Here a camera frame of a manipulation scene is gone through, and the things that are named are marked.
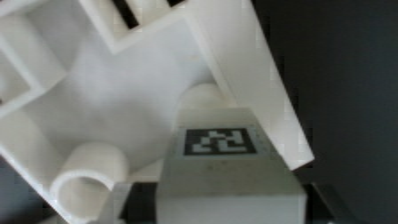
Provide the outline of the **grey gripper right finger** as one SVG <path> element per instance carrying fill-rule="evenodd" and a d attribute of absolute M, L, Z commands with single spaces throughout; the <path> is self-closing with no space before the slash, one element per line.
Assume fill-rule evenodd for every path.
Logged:
<path fill-rule="evenodd" d="M 334 187 L 311 184 L 310 224 L 363 224 Z"/>

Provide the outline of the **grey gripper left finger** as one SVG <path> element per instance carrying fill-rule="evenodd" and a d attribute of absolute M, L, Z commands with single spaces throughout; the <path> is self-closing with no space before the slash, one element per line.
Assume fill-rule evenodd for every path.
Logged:
<path fill-rule="evenodd" d="M 118 183 L 114 185 L 98 217 L 98 224 L 126 224 L 126 221 L 121 218 L 121 214 L 128 201 L 132 186 L 132 183 Z"/>

